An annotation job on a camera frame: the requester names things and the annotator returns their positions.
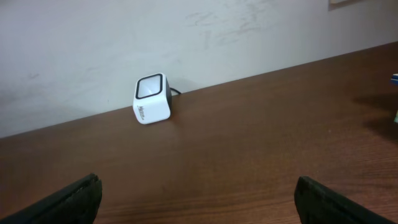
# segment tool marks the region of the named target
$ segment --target wood grain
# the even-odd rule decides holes
[[[309,175],[398,222],[398,43],[0,139],[0,217],[94,172],[96,223],[299,223]]]

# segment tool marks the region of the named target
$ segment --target wall stain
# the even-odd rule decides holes
[[[198,23],[204,21],[205,19],[209,18],[211,15],[213,15],[212,12],[209,12],[208,14],[204,15],[204,16],[199,16],[199,19],[195,21],[195,25],[197,26]]]
[[[186,19],[190,19],[190,18],[193,18],[195,16],[199,16],[199,15],[200,15],[200,12],[195,12],[195,13],[192,13],[192,14],[189,14],[189,15],[185,16],[185,18]]]
[[[250,25],[250,22],[245,22],[244,24],[242,24],[239,28],[243,29],[245,27],[247,27],[248,25]]]
[[[227,38],[227,37],[223,37],[217,42],[217,45],[218,46],[223,46],[223,45],[235,43],[237,41],[239,41],[239,39],[230,39],[230,38]]]
[[[35,79],[35,78],[37,78],[37,77],[39,77],[40,76],[40,74],[39,73],[35,73],[35,74],[33,74],[33,73],[30,73],[30,74],[28,74],[28,78],[29,79]]]
[[[88,68],[86,68],[86,73],[92,72],[92,71],[97,70],[97,69],[99,69],[99,66],[96,66],[96,67],[88,67]]]
[[[261,27],[253,27],[253,28],[246,28],[246,29],[238,29],[238,30],[234,30],[234,31],[230,31],[230,32],[225,32],[223,34],[220,34],[218,37],[224,37],[224,36],[236,36],[236,35],[242,35],[248,32],[259,32],[261,31]]]
[[[211,38],[211,31],[208,30],[208,31],[205,32],[205,50],[209,49],[210,38]]]

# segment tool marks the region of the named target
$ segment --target white wall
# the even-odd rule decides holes
[[[0,0],[0,136],[398,40],[398,1]]]

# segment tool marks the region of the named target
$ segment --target black cable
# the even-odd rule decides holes
[[[170,87],[170,90],[172,90],[172,91],[174,91],[174,92],[176,92],[176,93],[178,93],[178,94],[181,94],[181,92],[178,91],[178,90],[176,90],[175,88],[171,88],[171,87]]]

